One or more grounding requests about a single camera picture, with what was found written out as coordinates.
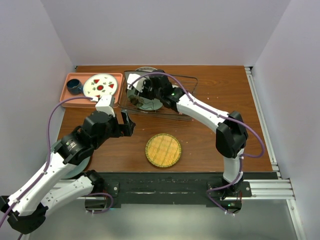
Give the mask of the mint green flower plate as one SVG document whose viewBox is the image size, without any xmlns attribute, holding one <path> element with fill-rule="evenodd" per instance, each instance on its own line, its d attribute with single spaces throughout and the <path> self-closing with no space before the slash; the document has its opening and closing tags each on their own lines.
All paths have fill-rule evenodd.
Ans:
<svg viewBox="0 0 320 240">
<path fill-rule="evenodd" d="M 136 108 L 143 111 L 156 111 L 162 108 L 163 104 L 158 99 L 147 99 L 135 93 L 134 89 L 126 91 L 129 102 Z"/>
</svg>

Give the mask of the white square plate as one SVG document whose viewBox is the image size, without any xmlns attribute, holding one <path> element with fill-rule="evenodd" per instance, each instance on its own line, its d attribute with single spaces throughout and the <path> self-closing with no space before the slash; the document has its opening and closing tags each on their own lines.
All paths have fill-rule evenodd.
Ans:
<svg viewBox="0 0 320 240">
<path fill-rule="evenodd" d="M 164 71 L 162 70 L 153 70 L 153 71 L 125 71 L 125 81 L 127 83 L 127 86 L 129 88 L 133 88 L 133 87 L 137 87 L 137 86 L 143 86 L 144 82 L 146 80 L 150 79 L 150 75 L 146 76 L 146 77 L 142 77 L 140 80 L 138 80 L 137 82 L 135 82 L 132 86 L 131 84 L 140 76 L 144 76 L 147 73 L 163 73 Z"/>
</svg>

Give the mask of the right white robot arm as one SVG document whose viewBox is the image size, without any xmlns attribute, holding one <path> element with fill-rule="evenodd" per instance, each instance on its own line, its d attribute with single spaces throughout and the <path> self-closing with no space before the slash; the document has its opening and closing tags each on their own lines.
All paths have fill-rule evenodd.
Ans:
<svg viewBox="0 0 320 240">
<path fill-rule="evenodd" d="M 241 114 L 217 110 L 196 99 L 181 83 L 178 85 L 174 87 L 166 75 L 156 74 L 139 80 L 135 87 L 140 96 L 157 99 L 166 108 L 194 118 L 215 133 L 215 147 L 223 156 L 222 189 L 227 196 L 235 196 L 241 190 L 242 158 L 249 137 Z"/>
</svg>

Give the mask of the green rim white plate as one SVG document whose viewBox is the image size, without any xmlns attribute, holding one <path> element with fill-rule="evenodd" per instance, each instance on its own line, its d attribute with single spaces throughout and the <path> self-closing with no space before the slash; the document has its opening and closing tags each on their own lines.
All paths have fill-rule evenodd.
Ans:
<svg viewBox="0 0 320 240">
<path fill-rule="evenodd" d="M 137 71 L 137 72 L 152 73 L 152 72 L 154 72 L 154 71 L 156 71 L 156 70 L 157 70 L 157 68 L 154 68 L 154 67 L 142 66 L 142 67 L 137 68 L 135 71 Z"/>
</svg>

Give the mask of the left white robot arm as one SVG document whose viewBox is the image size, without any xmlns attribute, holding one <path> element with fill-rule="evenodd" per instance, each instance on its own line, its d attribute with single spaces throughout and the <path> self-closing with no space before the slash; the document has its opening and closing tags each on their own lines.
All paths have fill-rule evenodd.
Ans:
<svg viewBox="0 0 320 240">
<path fill-rule="evenodd" d="M 52 188 L 68 172 L 91 157 L 107 139 L 133 134 L 136 124 L 128 112 L 122 110 L 121 116 L 122 124 L 112 114 L 94 111 L 82 125 L 49 150 L 49 161 L 23 187 L 10 196 L 1 196 L 0 210 L 14 230 L 27 235 L 39 228 L 54 210 L 74 199 L 104 193 L 105 182 L 94 170 L 65 187 L 55 191 Z"/>
</svg>

